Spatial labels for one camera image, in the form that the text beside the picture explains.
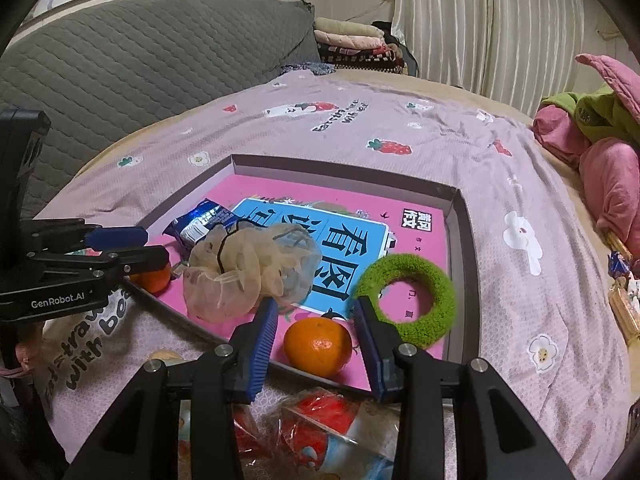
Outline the person's left hand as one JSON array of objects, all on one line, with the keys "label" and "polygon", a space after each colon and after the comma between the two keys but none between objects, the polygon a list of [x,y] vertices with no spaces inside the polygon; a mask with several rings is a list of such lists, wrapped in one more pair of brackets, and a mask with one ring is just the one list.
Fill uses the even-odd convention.
[{"label": "person's left hand", "polygon": [[15,332],[17,342],[14,344],[17,365],[2,365],[2,378],[18,379],[32,374],[40,361],[43,345],[43,327],[43,321],[17,327]]}]

